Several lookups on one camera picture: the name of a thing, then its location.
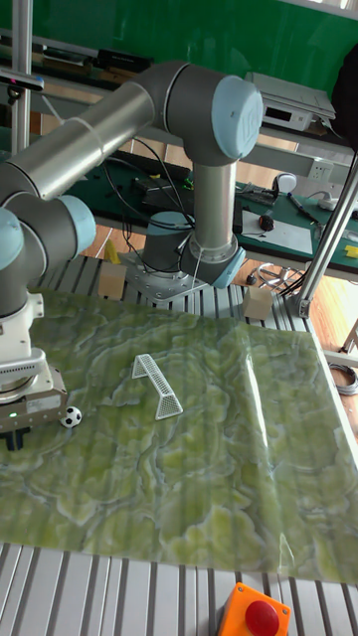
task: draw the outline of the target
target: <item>emergency stop button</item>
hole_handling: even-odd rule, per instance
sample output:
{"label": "emergency stop button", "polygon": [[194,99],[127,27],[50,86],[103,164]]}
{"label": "emergency stop button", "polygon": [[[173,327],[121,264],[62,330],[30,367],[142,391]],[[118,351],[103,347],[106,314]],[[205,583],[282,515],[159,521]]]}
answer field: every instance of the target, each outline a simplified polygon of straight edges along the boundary
{"label": "emergency stop button", "polygon": [[276,610],[264,600],[256,600],[249,605],[245,620],[253,636],[275,636],[279,628]]}

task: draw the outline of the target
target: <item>clear plastic sheet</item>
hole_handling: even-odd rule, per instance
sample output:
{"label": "clear plastic sheet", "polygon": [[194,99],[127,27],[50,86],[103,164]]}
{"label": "clear plastic sheet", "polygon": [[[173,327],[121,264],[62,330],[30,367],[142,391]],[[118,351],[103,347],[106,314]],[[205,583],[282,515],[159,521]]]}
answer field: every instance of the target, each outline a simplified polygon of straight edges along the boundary
{"label": "clear plastic sheet", "polygon": [[[358,475],[309,334],[45,292],[32,338],[84,414],[0,446],[0,541],[358,580]],[[149,352],[183,406],[155,420]]]}

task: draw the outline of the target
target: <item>electrical wire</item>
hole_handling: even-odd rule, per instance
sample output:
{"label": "electrical wire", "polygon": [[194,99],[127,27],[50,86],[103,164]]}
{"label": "electrical wire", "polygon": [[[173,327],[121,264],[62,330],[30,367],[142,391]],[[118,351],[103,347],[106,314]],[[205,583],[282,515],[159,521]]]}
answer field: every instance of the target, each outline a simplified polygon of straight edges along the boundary
{"label": "electrical wire", "polygon": [[66,120],[62,119],[58,112],[56,111],[55,107],[51,104],[50,100],[45,96],[45,95],[41,95],[42,99],[44,100],[47,108],[52,112],[52,114],[54,115],[54,117],[56,117],[56,119],[60,122],[61,125],[63,125]]}
{"label": "electrical wire", "polygon": [[150,217],[148,217],[148,215],[142,214],[141,212],[139,212],[138,210],[136,210],[136,208],[133,208],[133,206],[131,206],[127,201],[125,201],[124,197],[122,197],[122,195],[120,194],[118,188],[116,188],[116,186],[114,185],[106,162],[103,161],[102,163],[102,168],[104,171],[104,174],[108,180],[108,183],[110,185],[110,187],[112,188],[113,192],[115,192],[115,194],[118,196],[118,198],[120,199],[120,201],[127,206],[132,212],[134,212],[138,217],[140,217],[141,219],[144,219],[147,223],[151,223],[152,225],[158,227],[158,228],[162,228],[163,230],[171,230],[171,231],[175,231],[175,232],[183,232],[186,230],[186,228],[180,227],[178,228],[177,226],[169,226],[168,224],[163,224],[163,223],[159,223],[158,221],[155,221],[154,219],[151,219]]}
{"label": "electrical wire", "polygon": [[204,251],[204,250],[200,247],[199,256],[198,256],[198,260],[197,260],[197,264],[196,264],[196,266],[195,266],[195,270],[194,270],[194,274],[193,274],[193,284],[192,284],[192,288],[191,288],[191,290],[192,290],[192,291],[193,291],[193,289],[194,289],[195,280],[196,280],[196,277],[197,277],[197,273],[198,273],[198,269],[199,269],[199,264],[200,264],[200,260],[201,260],[201,257],[202,257],[202,253],[203,253],[203,251]]}
{"label": "electrical wire", "polygon": [[293,291],[296,291],[297,289],[299,289],[299,287],[302,286],[304,278],[307,274],[307,271],[300,276],[295,282],[292,283],[292,285],[289,285],[286,289],[283,289],[279,295],[280,296],[288,296],[288,294],[292,293]]}
{"label": "electrical wire", "polygon": [[337,369],[343,374],[349,376],[349,378],[352,380],[351,384],[346,385],[345,387],[341,387],[340,385],[336,384],[337,390],[342,396],[355,396],[356,394],[358,394],[358,376],[355,371],[351,369],[351,367],[346,367],[345,365],[336,365],[335,363],[330,362],[329,369]]}
{"label": "electrical wire", "polygon": [[[148,173],[145,172],[145,170],[142,170],[141,168],[139,168],[139,166],[136,166],[135,164],[131,163],[130,161],[126,161],[125,159],[120,159],[119,157],[108,157],[107,161],[112,162],[112,163],[121,163],[123,166],[126,166],[127,168],[130,168],[131,170],[136,170],[137,172],[140,172],[147,179],[152,179],[153,183],[155,183],[155,181],[156,181],[155,178],[153,178],[150,175],[148,175]],[[159,184],[156,184],[156,185],[158,186],[159,190],[161,190],[163,192],[163,194],[165,194],[165,196],[168,199],[170,199],[170,201],[174,204],[174,206],[177,207],[177,205],[178,205],[177,202],[169,194],[167,189],[164,188],[163,186],[160,186]]]}
{"label": "electrical wire", "polygon": [[99,248],[99,250],[98,250],[98,252],[96,253],[96,255],[95,255],[95,257],[94,257],[94,258],[98,258],[98,256],[100,255],[101,251],[103,250],[103,248],[104,248],[104,246],[105,246],[106,242],[108,241],[108,239],[109,239],[109,237],[110,237],[110,235],[111,235],[112,231],[113,231],[113,228],[110,228],[110,230],[109,230],[109,232],[108,232],[108,234],[107,234],[106,238],[104,239],[104,241],[103,241],[102,245],[100,246],[100,248]]}
{"label": "electrical wire", "polygon": [[157,158],[157,160],[159,161],[160,165],[162,166],[162,168],[163,168],[163,170],[164,170],[164,172],[166,174],[166,177],[167,177],[171,187],[173,188],[173,191],[175,192],[176,198],[178,199],[179,206],[180,206],[182,212],[185,215],[185,210],[184,210],[184,206],[183,206],[182,200],[179,197],[179,193],[178,193],[178,191],[177,191],[177,189],[176,189],[176,187],[174,185],[174,182],[173,182],[173,180],[172,180],[172,178],[171,178],[171,176],[169,174],[168,168],[166,167],[164,161],[159,157],[158,153],[154,150],[154,148],[149,146],[148,143],[146,143],[145,141],[142,141],[138,137],[133,137],[133,139],[135,139],[135,141],[138,141],[139,143],[141,143],[143,146],[145,146],[145,148],[148,148],[148,150],[150,150],[150,152],[152,152],[153,155]]}
{"label": "electrical wire", "polygon": [[[128,207],[130,207],[130,209],[132,209],[134,212],[137,212],[135,210],[135,208],[132,208],[131,206],[129,206],[129,204],[125,201],[125,199],[123,199],[123,197],[121,196],[120,192],[118,191],[118,189],[115,187],[115,185],[113,184],[111,177],[109,175],[108,169],[107,167],[104,165],[104,163],[102,164],[104,173],[109,181],[110,186],[112,187],[113,191],[115,192],[115,194],[118,196],[119,200],[122,203],[125,203]],[[180,264],[181,264],[181,254],[178,254],[178,260],[173,263],[172,265],[170,265],[167,269],[156,269],[155,267],[153,267],[152,265],[149,265],[148,263],[145,262],[145,260],[143,260],[143,258],[141,257],[141,255],[139,254],[139,252],[135,249],[135,247],[132,245],[132,243],[130,242],[130,236],[131,236],[131,226],[125,222],[124,220],[124,216],[122,215],[122,224],[123,224],[123,229],[122,229],[122,234],[123,234],[123,238],[125,240],[126,245],[129,248],[129,251],[134,251],[134,253],[136,254],[136,256],[139,258],[139,260],[142,262],[145,270],[147,272],[150,273],[150,270],[152,271],[156,271],[156,272],[162,272],[162,273],[172,273],[173,272],[173,268],[174,267],[178,267],[178,270],[180,270]],[[159,226],[159,228],[164,227],[165,229],[170,229],[170,230],[177,230],[176,228],[173,228],[171,226],[163,226],[162,224],[157,224],[155,223],[154,225]]]}

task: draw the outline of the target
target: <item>metal base plate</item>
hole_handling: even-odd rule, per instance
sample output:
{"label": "metal base plate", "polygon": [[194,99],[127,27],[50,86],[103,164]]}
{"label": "metal base plate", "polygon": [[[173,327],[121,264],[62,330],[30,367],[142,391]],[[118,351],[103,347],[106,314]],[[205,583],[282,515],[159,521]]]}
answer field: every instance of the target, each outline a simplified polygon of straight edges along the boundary
{"label": "metal base plate", "polygon": [[0,402],[0,432],[39,426],[64,417],[67,397],[60,371],[46,364],[13,399]]}
{"label": "metal base plate", "polygon": [[127,267],[126,281],[157,305],[208,287],[207,283],[197,279],[194,281],[192,276],[183,271],[148,272],[136,253],[121,254],[120,260]]}

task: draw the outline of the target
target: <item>black cable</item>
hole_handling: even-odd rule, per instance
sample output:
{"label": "black cable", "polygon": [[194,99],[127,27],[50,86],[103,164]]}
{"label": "black cable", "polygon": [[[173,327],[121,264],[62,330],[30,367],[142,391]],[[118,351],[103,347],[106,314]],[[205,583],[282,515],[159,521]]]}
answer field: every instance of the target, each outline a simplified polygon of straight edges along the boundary
{"label": "black cable", "polygon": [[302,286],[304,278],[306,276],[305,272],[302,276],[300,276],[295,282],[292,283],[292,285],[289,285],[286,289],[283,289],[279,295],[280,296],[287,296],[288,294],[292,293],[292,291],[296,291],[296,289],[299,289],[299,287]]}
{"label": "black cable", "polygon": [[110,187],[112,188],[112,190],[115,192],[115,194],[118,196],[118,198],[120,199],[120,201],[127,206],[132,212],[134,212],[138,217],[140,217],[141,219],[144,219],[148,224],[151,223],[154,226],[158,227],[158,228],[162,228],[163,230],[171,230],[172,232],[183,232],[185,230],[185,228],[176,228],[174,225],[173,226],[169,226],[167,224],[163,224],[163,223],[158,223],[157,221],[151,219],[150,217],[148,217],[145,214],[142,214],[141,212],[139,212],[138,210],[136,210],[136,208],[133,208],[133,206],[131,206],[127,201],[125,201],[125,199],[122,197],[122,195],[120,194],[118,188],[116,188],[116,186],[114,185],[110,174],[108,172],[108,168],[106,166],[106,162],[103,161],[102,163],[102,168],[104,171],[104,174],[109,182]]}
{"label": "black cable", "polygon": [[[134,208],[132,208],[131,206],[129,206],[129,204],[128,204],[128,203],[127,203],[127,202],[123,199],[123,197],[120,195],[120,193],[119,193],[118,189],[115,187],[115,185],[113,184],[113,182],[112,182],[112,180],[111,180],[111,177],[110,177],[109,172],[108,172],[108,168],[104,165],[104,162],[103,162],[103,164],[102,164],[102,167],[103,167],[104,173],[105,173],[105,175],[106,175],[106,177],[107,177],[107,179],[108,179],[108,182],[109,182],[110,186],[112,187],[112,189],[113,189],[113,191],[115,192],[115,194],[119,197],[119,200],[120,200],[121,202],[125,203],[125,204],[126,204],[128,207],[130,207],[130,209],[132,209],[134,212],[137,212],[137,211],[135,211],[135,209],[134,209]],[[175,263],[173,263],[172,265],[170,265],[170,267],[168,267],[168,269],[156,269],[156,268],[155,268],[155,267],[153,267],[152,265],[149,265],[147,262],[145,262],[145,260],[143,260],[143,258],[142,258],[142,257],[141,257],[141,255],[139,254],[139,252],[135,249],[134,245],[132,245],[132,243],[130,242],[130,237],[131,237],[131,234],[132,234],[131,225],[130,225],[130,224],[128,224],[128,223],[124,220],[124,215],[122,215],[122,224],[123,224],[123,228],[122,228],[122,235],[123,235],[123,238],[124,238],[124,240],[125,240],[126,245],[127,245],[127,246],[128,246],[128,248],[129,248],[129,251],[134,251],[134,253],[135,253],[135,254],[136,254],[136,256],[139,258],[139,260],[142,262],[142,264],[143,264],[143,266],[144,266],[144,268],[145,268],[145,270],[146,270],[147,272],[149,272],[149,273],[150,273],[150,271],[149,271],[149,270],[151,269],[152,271],[157,271],[157,272],[162,272],[162,273],[171,273],[171,272],[172,272],[172,270],[173,270],[173,267],[178,267],[178,270],[180,271],[180,264],[181,264],[181,256],[182,256],[182,254],[178,254],[178,256],[179,256],[179,257],[178,257],[178,260],[177,260]],[[155,223],[155,225],[157,225],[157,226],[159,226],[159,227],[163,227],[161,224],[157,224],[157,223]]]}
{"label": "black cable", "polygon": [[[144,175],[147,179],[152,179],[153,183],[155,183],[155,179],[153,177],[151,177],[150,175],[148,175],[147,172],[145,172],[145,170],[142,170],[141,168],[139,168],[139,166],[136,166],[135,164],[131,163],[130,161],[126,161],[125,159],[120,159],[119,157],[108,157],[107,161],[111,161],[114,163],[121,163],[123,164],[123,166],[126,166],[127,168],[130,168],[131,170],[137,170],[137,172],[140,172],[142,175]],[[175,199],[173,199],[173,197],[169,194],[169,192],[163,188],[163,186],[160,186],[159,184],[156,184],[159,188],[159,190],[161,190],[166,197],[168,197],[168,199],[171,201],[171,203],[174,204],[174,206],[178,206],[177,202],[175,201]]]}
{"label": "black cable", "polygon": [[[125,159],[120,159],[118,157],[108,157],[107,161],[112,161],[114,163],[121,163],[123,164],[123,166],[126,166],[127,168],[130,168],[131,170],[137,170],[137,172],[140,172],[142,175],[144,175],[147,179],[152,179],[153,183],[155,183],[155,179],[153,177],[151,177],[150,175],[148,175],[147,172],[145,172],[145,170],[142,170],[141,168],[139,168],[138,166],[136,166],[133,163],[130,163],[130,161],[126,161]],[[160,186],[159,184],[156,184],[159,188],[159,190],[161,190],[161,192],[163,192],[163,194],[165,194],[166,197],[168,197],[168,199],[174,204],[175,207],[178,206],[177,202],[173,199],[173,197],[169,194],[169,192],[167,191],[166,188],[163,188],[163,186]],[[192,218],[190,217],[190,215],[188,215],[184,210],[181,210],[180,213],[184,216],[184,218],[186,219],[186,221],[188,222],[188,224],[194,228],[195,225],[193,223]]]}
{"label": "black cable", "polygon": [[154,150],[154,148],[149,146],[148,143],[146,143],[145,141],[142,141],[138,137],[133,137],[133,139],[135,139],[135,141],[139,141],[139,143],[141,143],[143,146],[145,146],[145,148],[148,148],[148,150],[150,150],[150,152],[152,152],[153,155],[157,158],[157,160],[159,161],[160,165],[162,166],[162,168],[163,168],[163,170],[164,170],[164,172],[165,172],[165,174],[167,176],[167,179],[168,179],[171,187],[173,188],[173,190],[174,190],[174,192],[176,194],[176,198],[178,199],[179,206],[182,209],[182,212],[184,212],[184,214],[185,214],[185,210],[184,210],[184,206],[183,206],[182,200],[179,197],[179,193],[178,193],[178,191],[177,191],[177,189],[176,189],[176,187],[174,185],[174,182],[173,182],[173,180],[172,180],[172,178],[171,178],[171,176],[169,174],[169,171],[168,171],[164,161],[159,157],[158,153]]}
{"label": "black cable", "polygon": [[341,371],[343,374],[349,376],[352,381],[350,385],[346,385],[345,387],[336,384],[337,390],[342,396],[355,396],[358,394],[358,377],[353,369],[345,365],[336,365],[333,362],[329,363],[329,369]]}

